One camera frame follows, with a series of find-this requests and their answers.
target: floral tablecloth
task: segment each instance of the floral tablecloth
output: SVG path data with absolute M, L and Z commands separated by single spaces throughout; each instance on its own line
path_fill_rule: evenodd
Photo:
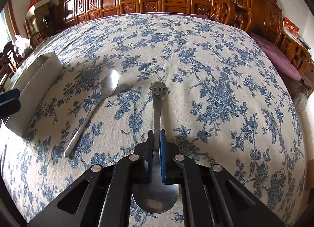
M 41 52 L 49 51 L 64 69 L 27 136 L 0 130 L 1 175 L 27 221 L 91 165 L 115 164 L 146 140 L 157 80 L 167 86 L 168 140 L 199 164 L 221 164 L 285 223 L 295 221 L 306 167 L 299 120 L 277 71 L 245 32 L 186 16 L 116 16 L 65 30 Z M 63 158 L 110 69 L 120 74 L 117 91 Z M 132 202 L 130 226 L 157 225 L 184 225 L 180 200 L 160 215 Z

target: white container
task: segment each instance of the white container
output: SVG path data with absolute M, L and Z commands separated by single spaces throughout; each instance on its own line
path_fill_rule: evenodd
M 38 105 L 63 69 L 54 52 L 42 54 L 37 59 L 39 60 L 34 61 L 28 68 L 29 72 L 26 71 L 15 84 L 14 88 L 18 88 L 21 92 L 19 98 L 21 109 L 19 112 L 10 115 L 5 123 L 6 127 L 20 137 L 26 133 Z

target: silver spoon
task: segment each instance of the silver spoon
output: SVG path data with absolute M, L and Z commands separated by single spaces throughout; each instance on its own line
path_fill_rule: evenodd
M 157 81 L 152 85 L 154 108 L 154 151 L 152 180 L 148 185 L 133 185 L 132 195 L 135 203 L 144 211 L 160 214 L 168 211 L 178 200 L 179 185 L 165 185 L 161 179 L 159 162 L 159 132 L 161 102 L 165 86 Z
M 108 75 L 103 79 L 101 87 L 100 87 L 100 100 L 97 102 L 97 105 L 104 100 L 105 98 L 109 97 L 117 88 L 119 81 L 119 74 L 117 70 L 113 69 L 109 72 Z M 97 105 L 90 111 L 90 113 L 86 116 L 84 123 L 80 126 L 72 140 L 70 141 L 68 147 L 64 151 L 64 157 L 67 158 L 72 153 L 77 141 L 79 140 L 88 120 L 92 116 L 94 110 L 96 109 Z

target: clear plastic bag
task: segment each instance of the clear plastic bag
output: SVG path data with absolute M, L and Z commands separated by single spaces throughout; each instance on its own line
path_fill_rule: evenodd
M 28 52 L 33 50 L 33 48 L 30 45 L 29 39 L 23 38 L 20 35 L 15 35 L 15 37 L 15 45 L 18 48 L 18 53 L 24 58 Z

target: metal spoon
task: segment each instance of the metal spoon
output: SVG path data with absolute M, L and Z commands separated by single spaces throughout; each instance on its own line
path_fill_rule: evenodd
M 119 74 L 117 70 L 113 69 L 109 72 L 108 75 L 103 79 L 101 87 L 100 87 L 100 100 L 97 102 L 97 105 L 104 100 L 105 98 L 109 97 L 117 88 L 119 81 Z M 70 141 L 68 147 L 64 151 L 64 157 L 67 158 L 72 153 L 77 141 L 79 140 L 88 120 L 92 116 L 94 110 L 96 109 L 97 105 L 90 111 L 90 113 L 86 116 L 84 123 L 80 126 L 72 140 Z
M 160 214 L 168 211 L 176 203 L 179 196 L 179 185 L 165 185 L 161 179 L 159 162 L 159 132 L 161 102 L 165 86 L 157 81 L 152 85 L 154 108 L 154 151 L 152 180 L 148 185 L 133 185 L 132 195 L 135 203 L 144 211 Z

